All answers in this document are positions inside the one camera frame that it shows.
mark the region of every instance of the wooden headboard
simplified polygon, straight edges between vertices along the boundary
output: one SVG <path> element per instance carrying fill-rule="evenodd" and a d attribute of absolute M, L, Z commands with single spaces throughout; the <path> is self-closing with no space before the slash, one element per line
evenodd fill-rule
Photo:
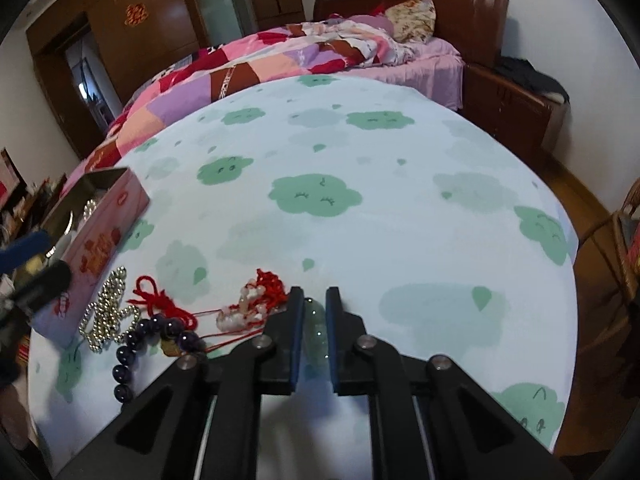
<path fill-rule="evenodd" d="M 349 17 L 368 14 L 379 4 L 392 6 L 405 0 L 316 0 L 314 21 L 335 12 Z M 433 0 L 436 7 L 434 35 L 449 41 L 466 62 L 492 67 L 502 48 L 508 0 Z"/>

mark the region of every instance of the silver bead chain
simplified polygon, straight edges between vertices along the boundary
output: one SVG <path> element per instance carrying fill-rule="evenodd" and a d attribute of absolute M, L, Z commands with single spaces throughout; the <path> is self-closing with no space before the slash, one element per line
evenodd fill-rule
<path fill-rule="evenodd" d="M 124 294 L 126 277 L 127 269 L 124 267 L 112 270 L 102 284 L 98 300 L 89 303 L 82 315 L 78 332 L 87 340 L 92 352 L 100 353 L 105 343 L 110 340 L 122 343 L 127 332 L 133 330 L 140 320 L 139 307 L 127 305 L 122 309 L 118 308 Z M 92 316 L 94 323 L 91 330 L 87 331 L 86 327 Z M 126 331 L 120 332 L 120 322 L 129 316 L 133 316 L 131 325 Z"/>
<path fill-rule="evenodd" d="M 84 204 L 84 209 L 82 210 L 82 220 L 85 222 L 89 219 L 89 216 L 94 214 L 95 209 L 98 207 L 98 202 L 93 198 L 90 198 Z"/>

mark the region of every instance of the pink tin box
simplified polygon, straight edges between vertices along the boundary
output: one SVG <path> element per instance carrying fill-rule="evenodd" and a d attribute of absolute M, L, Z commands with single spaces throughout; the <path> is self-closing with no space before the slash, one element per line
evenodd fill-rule
<path fill-rule="evenodd" d="M 39 311 L 31 326 L 66 348 L 78 334 L 82 314 L 120 241 L 149 204 L 149 197 L 129 168 L 109 168 L 83 175 L 45 218 L 42 228 L 58 240 L 77 222 L 87 201 L 104 192 L 94 212 L 63 253 L 72 272 L 69 290 Z"/>

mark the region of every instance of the dark blue bead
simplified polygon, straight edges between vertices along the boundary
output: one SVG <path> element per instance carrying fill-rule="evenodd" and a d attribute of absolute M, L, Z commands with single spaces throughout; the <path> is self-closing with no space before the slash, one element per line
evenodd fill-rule
<path fill-rule="evenodd" d="M 115 365 L 111 371 L 113 378 L 120 384 L 128 384 L 131 382 L 131 370 L 125 365 Z"/>
<path fill-rule="evenodd" d="M 151 320 L 141 319 L 136 325 L 136 334 L 140 337 L 151 334 Z"/>
<path fill-rule="evenodd" d="M 133 399 L 133 392 L 126 384 L 118 384 L 118 386 L 113 389 L 113 395 L 118 399 L 118 402 L 123 404 Z"/>
<path fill-rule="evenodd" d="M 125 366 L 131 366 L 136 361 L 135 352 L 126 346 L 120 346 L 116 350 L 116 359 Z"/>
<path fill-rule="evenodd" d="M 166 318 L 163 314 L 155 314 L 151 318 L 151 332 L 157 334 L 164 328 Z"/>
<path fill-rule="evenodd" d="M 127 335 L 124 336 L 124 343 L 130 350 L 140 350 L 142 342 L 142 338 L 135 332 L 127 332 Z"/>
<path fill-rule="evenodd" d="M 175 342 L 183 352 L 202 352 L 204 350 L 204 341 L 191 330 L 183 331 Z"/>
<path fill-rule="evenodd" d="M 184 323 L 177 317 L 168 319 L 164 324 L 164 330 L 162 330 L 162 337 L 165 339 L 175 339 L 184 330 Z"/>

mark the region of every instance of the metal screw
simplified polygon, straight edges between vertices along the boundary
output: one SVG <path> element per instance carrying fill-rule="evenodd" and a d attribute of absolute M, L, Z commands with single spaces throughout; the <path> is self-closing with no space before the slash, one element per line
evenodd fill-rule
<path fill-rule="evenodd" d="M 431 364 L 436 368 L 436 370 L 449 370 L 453 363 L 446 355 L 434 355 L 431 358 Z"/>
<path fill-rule="evenodd" d="M 251 344 L 254 345 L 258 350 L 262 350 L 263 348 L 268 348 L 271 343 L 273 343 L 273 339 L 271 339 L 268 335 L 262 334 L 257 335 L 253 339 L 251 339 Z"/>
<path fill-rule="evenodd" d="M 370 350 L 377 343 L 378 343 L 378 340 L 369 334 L 363 334 L 356 340 L 356 345 L 358 345 L 363 350 Z"/>
<path fill-rule="evenodd" d="M 191 370 L 196 364 L 198 364 L 198 358 L 191 354 L 183 355 L 177 362 L 180 370 Z"/>

